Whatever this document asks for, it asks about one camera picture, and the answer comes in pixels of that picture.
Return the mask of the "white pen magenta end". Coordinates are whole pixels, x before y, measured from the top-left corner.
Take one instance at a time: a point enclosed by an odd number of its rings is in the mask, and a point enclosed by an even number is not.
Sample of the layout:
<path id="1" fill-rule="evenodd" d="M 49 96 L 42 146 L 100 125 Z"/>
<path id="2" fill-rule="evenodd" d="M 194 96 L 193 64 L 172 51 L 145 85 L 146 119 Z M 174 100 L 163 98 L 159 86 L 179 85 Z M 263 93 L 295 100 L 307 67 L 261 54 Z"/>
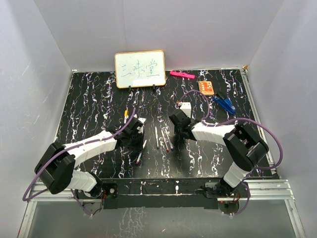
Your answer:
<path id="1" fill-rule="evenodd" d="M 141 157 L 143 155 L 143 151 L 145 149 L 146 144 L 147 144 L 147 140 L 145 140 L 144 143 L 143 143 L 142 150 L 141 150 L 141 152 L 139 153 L 139 155 L 137 157 L 136 164 L 139 164 L 139 162 L 141 160 Z"/>

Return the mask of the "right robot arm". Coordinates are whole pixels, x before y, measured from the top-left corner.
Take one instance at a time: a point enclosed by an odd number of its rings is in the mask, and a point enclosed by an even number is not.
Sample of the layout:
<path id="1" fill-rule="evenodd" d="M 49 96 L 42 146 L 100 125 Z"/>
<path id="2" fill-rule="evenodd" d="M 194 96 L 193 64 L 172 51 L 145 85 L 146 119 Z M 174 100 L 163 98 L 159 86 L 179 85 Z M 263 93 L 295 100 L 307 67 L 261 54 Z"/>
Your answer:
<path id="1" fill-rule="evenodd" d="M 174 132 L 194 141 L 209 141 L 227 147 L 232 164 L 218 183 L 204 185 L 206 195 L 231 197 L 238 192 L 239 185 L 252 172 L 258 162 L 269 152 L 268 145 L 247 122 L 236 125 L 207 126 L 202 120 L 190 119 L 181 109 L 169 116 Z"/>

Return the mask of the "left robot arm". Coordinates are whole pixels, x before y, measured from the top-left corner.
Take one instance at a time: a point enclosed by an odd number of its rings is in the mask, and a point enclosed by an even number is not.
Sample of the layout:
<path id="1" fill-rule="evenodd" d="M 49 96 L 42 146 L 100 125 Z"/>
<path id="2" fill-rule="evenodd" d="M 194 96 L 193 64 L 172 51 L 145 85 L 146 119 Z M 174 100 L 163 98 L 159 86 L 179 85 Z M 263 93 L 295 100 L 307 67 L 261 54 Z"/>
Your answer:
<path id="1" fill-rule="evenodd" d="M 140 153 L 143 149 L 145 118 L 132 117 L 125 129 L 111 126 L 108 130 L 75 143 L 52 143 L 34 172 L 51 194 L 67 189 L 81 190 L 88 197 L 97 198 L 103 190 L 103 182 L 92 172 L 76 168 L 85 161 L 105 152 L 123 147 Z"/>

